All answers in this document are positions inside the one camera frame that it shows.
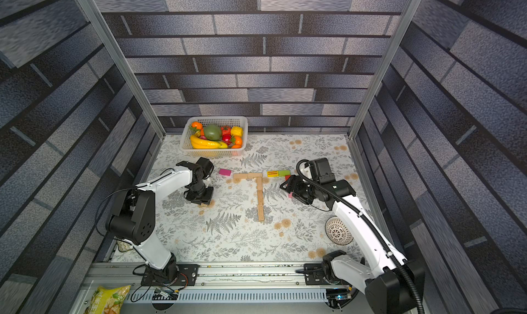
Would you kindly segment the green block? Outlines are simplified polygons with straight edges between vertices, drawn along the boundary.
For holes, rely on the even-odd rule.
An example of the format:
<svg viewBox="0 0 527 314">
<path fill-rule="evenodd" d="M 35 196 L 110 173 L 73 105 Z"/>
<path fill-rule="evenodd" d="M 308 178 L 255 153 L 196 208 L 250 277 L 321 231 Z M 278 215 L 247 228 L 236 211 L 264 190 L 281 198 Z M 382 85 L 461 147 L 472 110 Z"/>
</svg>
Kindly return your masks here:
<svg viewBox="0 0 527 314">
<path fill-rule="evenodd" d="M 286 176 L 290 176 L 290 175 L 291 175 L 290 170 L 279 170 L 278 171 L 278 176 L 279 177 L 286 177 Z"/>
</svg>

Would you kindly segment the wood block marked 71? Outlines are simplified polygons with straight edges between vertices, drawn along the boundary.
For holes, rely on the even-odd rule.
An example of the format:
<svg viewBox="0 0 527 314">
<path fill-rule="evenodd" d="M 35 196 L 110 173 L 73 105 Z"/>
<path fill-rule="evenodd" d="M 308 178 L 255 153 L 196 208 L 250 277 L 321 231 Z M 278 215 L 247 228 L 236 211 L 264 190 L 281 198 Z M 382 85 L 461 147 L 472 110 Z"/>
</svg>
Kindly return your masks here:
<svg viewBox="0 0 527 314">
<path fill-rule="evenodd" d="M 258 206 L 264 205 L 264 196 L 263 196 L 262 190 L 257 191 L 257 203 L 258 203 Z"/>
</svg>

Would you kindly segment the yellow block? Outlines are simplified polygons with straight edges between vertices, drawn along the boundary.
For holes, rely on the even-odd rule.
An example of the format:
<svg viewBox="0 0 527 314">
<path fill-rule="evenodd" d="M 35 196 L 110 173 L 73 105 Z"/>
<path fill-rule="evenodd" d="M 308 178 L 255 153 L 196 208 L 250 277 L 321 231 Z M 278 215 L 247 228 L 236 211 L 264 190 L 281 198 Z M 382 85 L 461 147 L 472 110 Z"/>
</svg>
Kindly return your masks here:
<svg viewBox="0 0 527 314">
<path fill-rule="evenodd" d="M 268 178 L 275 178 L 279 176 L 279 172 L 278 171 L 267 171 L 266 175 Z"/>
</svg>

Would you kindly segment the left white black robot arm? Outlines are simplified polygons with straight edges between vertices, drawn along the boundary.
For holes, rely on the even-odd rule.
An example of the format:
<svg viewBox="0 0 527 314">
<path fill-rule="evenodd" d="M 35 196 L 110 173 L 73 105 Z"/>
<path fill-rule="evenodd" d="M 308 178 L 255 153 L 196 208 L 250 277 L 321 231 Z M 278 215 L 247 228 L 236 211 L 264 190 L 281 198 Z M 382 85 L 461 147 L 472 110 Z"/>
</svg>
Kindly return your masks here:
<svg viewBox="0 0 527 314">
<path fill-rule="evenodd" d="M 106 230 L 133 247 L 145 261 L 145 272 L 153 281 L 170 285 L 179 275 L 175 255 L 155 233 L 156 205 L 182 188 L 188 202 L 209 205 L 214 188 L 204 181 L 213 171 L 213 163 L 203 157 L 195 163 L 181 161 L 148 182 L 113 194 L 115 200 L 106 221 Z"/>
</svg>

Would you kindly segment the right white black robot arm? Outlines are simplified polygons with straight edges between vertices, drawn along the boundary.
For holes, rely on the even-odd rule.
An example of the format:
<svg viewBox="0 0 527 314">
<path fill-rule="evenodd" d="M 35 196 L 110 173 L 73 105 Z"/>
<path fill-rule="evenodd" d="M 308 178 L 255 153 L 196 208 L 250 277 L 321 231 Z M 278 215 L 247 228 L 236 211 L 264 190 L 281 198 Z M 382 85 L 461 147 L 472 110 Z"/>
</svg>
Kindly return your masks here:
<svg viewBox="0 0 527 314">
<path fill-rule="evenodd" d="M 281 189 L 303 204 L 325 203 L 361 249 L 365 262 L 341 250 L 323 257 L 321 270 L 329 283 L 344 282 L 363 293 L 374 313 L 424 313 L 425 270 L 409 261 L 374 224 L 354 188 L 337 180 L 326 158 L 300 160 L 296 174 Z"/>
</svg>

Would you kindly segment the magenta block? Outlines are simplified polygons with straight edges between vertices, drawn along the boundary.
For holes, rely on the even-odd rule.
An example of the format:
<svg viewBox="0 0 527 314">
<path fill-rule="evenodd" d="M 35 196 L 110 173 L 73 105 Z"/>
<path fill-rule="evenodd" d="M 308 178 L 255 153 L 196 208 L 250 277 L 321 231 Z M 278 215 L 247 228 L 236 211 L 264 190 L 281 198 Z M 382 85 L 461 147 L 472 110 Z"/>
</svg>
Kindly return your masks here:
<svg viewBox="0 0 527 314">
<path fill-rule="evenodd" d="M 231 170 L 228 170 L 228 169 L 220 169 L 218 171 L 218 173 L 221 175 L 221 176 L 231 176 L 232 175 L 232 171 Z"/>
</svg>

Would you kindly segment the yellow toy banana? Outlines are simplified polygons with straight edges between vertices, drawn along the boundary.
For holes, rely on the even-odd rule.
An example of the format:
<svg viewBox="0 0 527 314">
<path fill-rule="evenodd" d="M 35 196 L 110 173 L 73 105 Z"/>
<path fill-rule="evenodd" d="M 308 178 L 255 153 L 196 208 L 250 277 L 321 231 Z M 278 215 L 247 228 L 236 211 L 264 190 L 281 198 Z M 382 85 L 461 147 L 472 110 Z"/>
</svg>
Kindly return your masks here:
<svg viewBox="0 0 527 314">
<path fill-rule="evenodd" d="M 228 145 L 223 141 L 211 141 L 208 139 L 201 139 L 194 135 L 189 137 L 191 145 L 194 149 L 227 149 Z"/>
</svg>

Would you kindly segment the white perforated bowl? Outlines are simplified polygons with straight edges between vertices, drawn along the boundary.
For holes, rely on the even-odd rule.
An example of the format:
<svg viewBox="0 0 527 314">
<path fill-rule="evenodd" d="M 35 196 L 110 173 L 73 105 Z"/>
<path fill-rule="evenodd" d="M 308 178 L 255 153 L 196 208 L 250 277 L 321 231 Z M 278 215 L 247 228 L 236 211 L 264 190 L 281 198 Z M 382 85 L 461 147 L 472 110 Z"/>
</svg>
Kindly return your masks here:
<svg viewBox="0 0 527 314">
<path fill-rule="evenodd" d="M 338 217 L 331 217 L 325 223 L 325 233 L 336 245 L 349 245 L 354 237 Z"/>
</svg>

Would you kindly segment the white plastic basket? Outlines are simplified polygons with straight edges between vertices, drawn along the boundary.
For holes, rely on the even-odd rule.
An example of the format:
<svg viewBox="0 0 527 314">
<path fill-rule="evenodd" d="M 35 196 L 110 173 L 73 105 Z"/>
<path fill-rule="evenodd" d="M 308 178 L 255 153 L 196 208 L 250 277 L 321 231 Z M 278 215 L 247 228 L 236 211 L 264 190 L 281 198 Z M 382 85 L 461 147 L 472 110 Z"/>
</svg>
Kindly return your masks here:
<svg viewBox="0 0 527 314">
<path fill-rule="evenodd" d="M 192 117 L 183 130 L 180 149 L 190 156 L 241 156 L 247 139 L 245 117 Z"/>
</svg>

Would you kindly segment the green toy mango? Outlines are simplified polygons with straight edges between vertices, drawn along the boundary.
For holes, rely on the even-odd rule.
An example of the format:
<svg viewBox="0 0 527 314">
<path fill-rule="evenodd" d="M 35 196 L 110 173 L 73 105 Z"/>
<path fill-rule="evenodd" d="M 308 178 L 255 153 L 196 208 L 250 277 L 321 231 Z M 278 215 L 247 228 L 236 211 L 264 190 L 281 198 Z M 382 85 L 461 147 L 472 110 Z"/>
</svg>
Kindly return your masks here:
<svg viewBox="0 0 527 314">
<path fill-rule="evenodd" d="M 217 126 L 215 124 L 209 124 L 203 128 L 203 135 L 208 140 L 219 141 L 222 138 L 222 131 L 220 129 L 220 126 Z"/>
</svg>

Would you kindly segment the orange toy fruit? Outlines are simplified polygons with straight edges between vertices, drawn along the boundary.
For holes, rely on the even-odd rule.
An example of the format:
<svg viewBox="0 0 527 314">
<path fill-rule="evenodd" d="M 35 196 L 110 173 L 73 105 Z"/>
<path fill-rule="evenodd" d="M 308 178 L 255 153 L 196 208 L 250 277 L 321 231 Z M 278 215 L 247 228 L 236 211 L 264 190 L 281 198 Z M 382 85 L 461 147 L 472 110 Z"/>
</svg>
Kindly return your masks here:
<svg viewBox="0 0 527 314">
<path fill-rule="evenodd" d="M 193 122 L 191 124 L 191 127 L 192 127 L 193 130 L 202 130 L 203 129 L 202 123 L 197 122 L 197 121 Z"/>
</svg>

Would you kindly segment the yellow toy pepper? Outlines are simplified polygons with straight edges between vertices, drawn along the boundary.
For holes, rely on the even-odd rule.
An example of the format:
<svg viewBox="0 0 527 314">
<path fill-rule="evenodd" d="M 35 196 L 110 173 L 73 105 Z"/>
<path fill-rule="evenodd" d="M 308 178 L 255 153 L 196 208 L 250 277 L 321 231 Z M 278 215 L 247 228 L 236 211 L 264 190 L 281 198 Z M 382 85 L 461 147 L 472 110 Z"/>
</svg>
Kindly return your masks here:
<svg viewBox="0 0 527 314">
<path fill-rule="evenodd" d="M 244 135 L 244 130 L 242 127 L 240 126 L 233 126 L 231 128 L 231 136 L 233 137 L 243 137 Z"/>
</svg>

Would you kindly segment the patterned ceramic bowl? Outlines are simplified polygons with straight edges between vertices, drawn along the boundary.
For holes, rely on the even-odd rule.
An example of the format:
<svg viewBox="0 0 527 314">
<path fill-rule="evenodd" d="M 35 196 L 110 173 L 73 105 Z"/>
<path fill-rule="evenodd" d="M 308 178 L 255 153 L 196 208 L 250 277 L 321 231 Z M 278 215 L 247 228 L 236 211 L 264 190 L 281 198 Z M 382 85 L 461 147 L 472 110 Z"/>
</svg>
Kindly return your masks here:
<svg viewBox="0 0 527 314">
<path fill-rule="evenodd" d="M 133 246 L 124 241 L 117 240 L 117 249 L 119 252 L 125 253 L 133 250 Z"/>
</svg>

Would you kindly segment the green snack bag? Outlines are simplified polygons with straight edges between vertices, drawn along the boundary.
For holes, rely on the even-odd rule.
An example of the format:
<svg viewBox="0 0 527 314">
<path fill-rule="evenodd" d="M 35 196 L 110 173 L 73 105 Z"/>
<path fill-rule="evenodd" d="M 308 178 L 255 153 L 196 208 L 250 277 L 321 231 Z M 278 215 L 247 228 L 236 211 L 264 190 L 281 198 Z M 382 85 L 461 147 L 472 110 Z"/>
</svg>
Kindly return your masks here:
<svg viewBox="0 0 527 314">
<path fill-rule="evenodd" d="M 107 289 L 99 286 L 94 292 L 84 314 L 120 314 L 130 285 Z"/>
</svg>

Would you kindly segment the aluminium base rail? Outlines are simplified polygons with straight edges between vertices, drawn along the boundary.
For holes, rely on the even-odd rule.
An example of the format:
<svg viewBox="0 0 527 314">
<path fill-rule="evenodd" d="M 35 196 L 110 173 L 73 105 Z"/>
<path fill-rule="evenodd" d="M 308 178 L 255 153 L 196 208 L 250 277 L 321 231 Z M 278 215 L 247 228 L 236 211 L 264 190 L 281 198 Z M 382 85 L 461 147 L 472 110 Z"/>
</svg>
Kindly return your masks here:
<svg viewBox="0 0 527 314">
<path fill-rule="evenodd" d="M 98 287 L 129 285 L 122 313 L 370 313 L 366 298 L 346 284 L 299 274 L 301 262 L 199 263 L 177 299 L 141 285 L 138 263 L 96 263 L 70 313 L 83 313 Z"/>
</svg>

